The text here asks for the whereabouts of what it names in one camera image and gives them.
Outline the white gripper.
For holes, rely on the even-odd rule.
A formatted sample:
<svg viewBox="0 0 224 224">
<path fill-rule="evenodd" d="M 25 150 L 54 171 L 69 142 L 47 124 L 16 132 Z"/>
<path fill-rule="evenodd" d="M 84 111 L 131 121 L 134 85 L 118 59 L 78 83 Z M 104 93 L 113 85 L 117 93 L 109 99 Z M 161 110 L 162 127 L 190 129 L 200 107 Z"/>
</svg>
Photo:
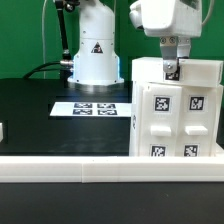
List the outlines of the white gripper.
<svg viewBox="0 0 224 224">
<path fill-rule="evenodd" d="M 161 37 L 163 70 L 168 74 L 177 71 L 178 58 L 190 56 L 189 37 L 200 37 L 202 32 L 201 0 L 136 0 L 129 16 L 147 36 Z"/>
</svg>

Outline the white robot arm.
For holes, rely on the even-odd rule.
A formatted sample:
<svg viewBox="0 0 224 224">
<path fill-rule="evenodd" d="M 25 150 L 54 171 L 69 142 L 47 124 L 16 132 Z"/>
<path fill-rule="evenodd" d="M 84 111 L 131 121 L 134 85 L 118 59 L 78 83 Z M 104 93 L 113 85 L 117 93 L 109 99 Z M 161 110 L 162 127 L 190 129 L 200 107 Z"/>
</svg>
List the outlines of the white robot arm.
<svg viewBox="0 0 224 224">
<path fill-rule="evenodd" d="M 135 28 L 160 39 L 163 71 L 174 73 L 179 59 L 188 55 L 180 41 L 201 35 L 202 0 L 136 0 L 129 16 Z M 121 84 L 120 60 L 114 51 L 115 13 L 100 0 L 81 0 L 79 27 L 79 51 L 68 82 L 94 87 Z"/>
</svg>

